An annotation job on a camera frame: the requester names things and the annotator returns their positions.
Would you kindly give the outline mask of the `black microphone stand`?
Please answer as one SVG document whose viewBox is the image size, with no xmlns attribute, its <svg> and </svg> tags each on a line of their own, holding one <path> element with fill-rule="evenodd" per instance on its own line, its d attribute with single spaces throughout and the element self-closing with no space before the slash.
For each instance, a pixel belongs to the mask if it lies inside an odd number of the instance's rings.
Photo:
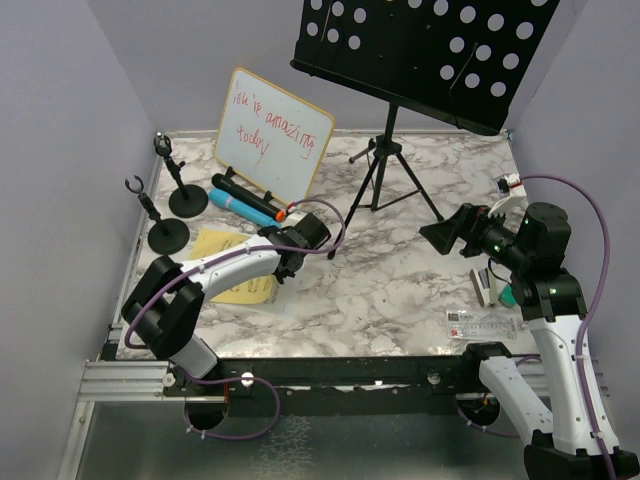
<svg viewBox="0 0 640 480">
<path fill-rule="evenodd" d="M 179 218 L 194 218 L 204 212 L 209 197 L 200 186 L 185 184 L 181 177 L 184 162 L 176 163 L 172 158 L 172 142 L 168 135 L 157 132 L 153 140 L 156 155 L 161 157 L 177 188 L 169 197 L 169 209 Z"/>
<path fill-rule="evenodd" d="M 152 251 L 159 255 L 171 255 L 182 250 L 190 239 L 189 228 L 179 219 L 161 217 L 154 202 L 144 191 L 142 179 L 135 175 L 137 187 L 132 187 L 128 179 L 124 180 L 125 188 L 135 194 L 149 219 L 154 223 L 150 228 L 147 241 Z"/>
</svg>

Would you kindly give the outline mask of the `black microphone orange tip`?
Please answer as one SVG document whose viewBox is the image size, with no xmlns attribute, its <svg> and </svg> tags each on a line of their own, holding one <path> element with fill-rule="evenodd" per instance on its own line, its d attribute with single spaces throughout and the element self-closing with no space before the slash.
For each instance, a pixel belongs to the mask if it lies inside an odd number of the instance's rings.
<svg viewBox="0 0 640 480">
<path fill-rule="evenodd" d="M 246 205 L 256 209 L 257 211 L 267 215 L 278 222 L 284 221 L 287 214 L 284 210 L 272 205 L 269 201 L 250 192 L 244 187 L 235 183 L 230 176 L 217 173 L 212 176 L 211 183 L 218 188 L 230 194 L 235 199 L 242 201 Z"/>
</svg>

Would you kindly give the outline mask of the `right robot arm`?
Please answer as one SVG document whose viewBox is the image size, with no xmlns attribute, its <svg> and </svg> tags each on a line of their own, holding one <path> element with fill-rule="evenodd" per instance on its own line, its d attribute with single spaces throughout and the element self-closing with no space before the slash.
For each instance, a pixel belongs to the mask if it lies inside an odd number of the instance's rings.
<svg viewBox="0 0 640 480">
<path fill-rule="evenodd" d="M 529 205 L 517 232 L 484 205 L 463 204 L 449 219 L 424 226 L 421 235 L 442 255 L 455 241 L 461 255 L 480 254 L 506 267 L 516 303 L 538 348 L 550 402 L 544 404 L 499 345 L 471 349 L 459 367 L 469 390 L 484 388 L 524 444 L 531 479 L 630 479 L 636 454 L 621 448 L 609 423 L 588 356 L 587 308 L 578 280 L 562 265 L 571 227 L 566 212 L 549 203 Z"/>
</svg>

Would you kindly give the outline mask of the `black tripod music stand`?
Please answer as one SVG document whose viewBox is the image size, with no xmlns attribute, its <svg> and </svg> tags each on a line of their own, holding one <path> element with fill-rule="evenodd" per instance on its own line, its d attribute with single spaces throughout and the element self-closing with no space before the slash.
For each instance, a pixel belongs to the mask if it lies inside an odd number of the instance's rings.
<svg viewBox="0 0 640 480">
<path fill-rule="evenodd" d="M 558 7 L 555 1 L 306 1 L 291 66 L 388 105 L 385 129 L 361 156 L 373 160 L 349 209 L 379 197 L 394 157 L 429 194 L 393 139 L 404 108 L 459 130 L 495 136 Z"/>
</svg>

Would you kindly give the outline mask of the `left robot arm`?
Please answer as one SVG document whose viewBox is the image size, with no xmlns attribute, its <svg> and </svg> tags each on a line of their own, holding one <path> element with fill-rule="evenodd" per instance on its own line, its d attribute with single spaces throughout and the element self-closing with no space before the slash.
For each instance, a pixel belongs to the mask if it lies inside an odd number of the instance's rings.
<svg viewBox="0 0 640 480">
<path fill-rule="evenodd" d="M 178 263 L 156 258 L 121 309 L 121 317 L 158 360 L 186 372 L 186 382 L 206 395 L 220 385 L 218 356 L 195 333 L 203 304 L 246 281 L 273 275 L 293 277 L 304 257 L 331 237 L 309 213 L 293 226 L 263 227 L 245 242 L 215 255 Z"/>
</svg>

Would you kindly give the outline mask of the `blue-headed microphone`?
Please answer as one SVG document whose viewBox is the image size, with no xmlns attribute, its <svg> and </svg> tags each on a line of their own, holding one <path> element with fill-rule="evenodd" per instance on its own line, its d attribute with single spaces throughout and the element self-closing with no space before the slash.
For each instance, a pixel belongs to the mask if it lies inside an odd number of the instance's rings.
<svg viewBox="0 0 640 480">
<path fill-rule="evenodd" d="M 214 205 L 229 210 L 260 227 L 281 226 L 275 219 L 234 198 L 224 190 L 212 188 L 209 191 L 208 198 Z"/>
</svg>

